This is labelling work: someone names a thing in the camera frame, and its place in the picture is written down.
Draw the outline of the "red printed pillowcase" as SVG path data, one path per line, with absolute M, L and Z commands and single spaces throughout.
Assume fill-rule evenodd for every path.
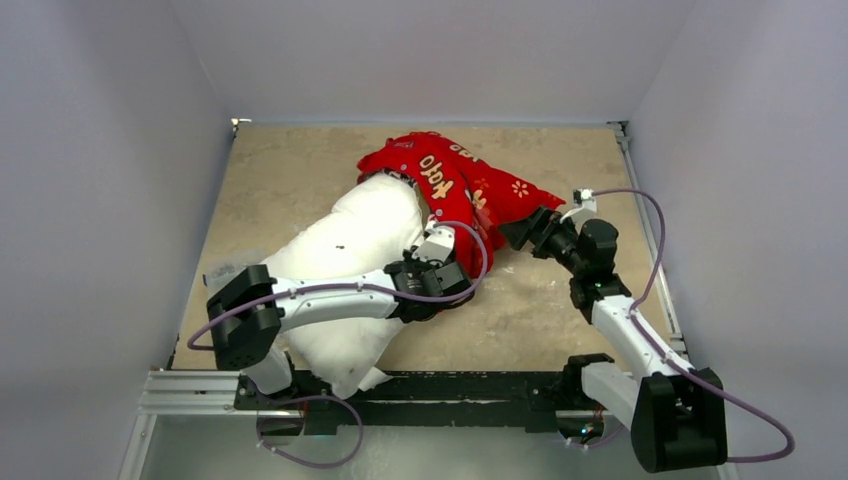
M 523 220 L 541 206 L 557 209 L 565 204 L 437 132 L 389 138 L 381 149 L 362 157 L 357 168 L 360 181 L 389 172 L 411 181 L 433 217 L 474 228 L 484 249 L 462 228 L 454 243 L 455 259 L 474 278 L 491 270 L 494 253 L 506 245 L 499 226 Z

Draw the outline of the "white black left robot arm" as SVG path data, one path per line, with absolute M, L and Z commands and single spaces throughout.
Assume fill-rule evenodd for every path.
M 250 265 L 207 301 L 209 321 L 187 345 L 198 349 L 209 333 L 216 368 L 245 373 L 264 401 L 284 409 L 297 399 L 298 382 L 273 348 L 279 334 L 353 319 L 382 328 L 428 321 L 472 299 L 478 285 L 456 262 L 401 260 L 329 279 L 275 278 L 268 265 Z

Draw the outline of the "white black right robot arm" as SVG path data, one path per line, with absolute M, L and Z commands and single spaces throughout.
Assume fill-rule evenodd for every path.
M 615 271 L 618 230 L 602 219 L 573 221 L 547 207 L 500 226 L 515 250 L 551 258 L 571 275 L 570 299 L 584 319 L 624 359 L 623 372 L 602 355 L 572 357 L 561 392 L 576 407 L 592 400 L 628 430 L 641 467 L 649 473 L 718 466 L 728 459 L 721 380 L 696 370 L 651 328 Z

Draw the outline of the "white pillow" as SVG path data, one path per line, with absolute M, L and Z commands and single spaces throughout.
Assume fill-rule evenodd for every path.
M 332 210 L 267 258 L 274 277 L 348 277 L 402 258 L 423 231 L 415 188 L 379 173 L 355 186 Z M 403 330 L 399 320 L 350 317 L 289 330 L 283 338 L 341 399 L 378 373 L 376 364 Z

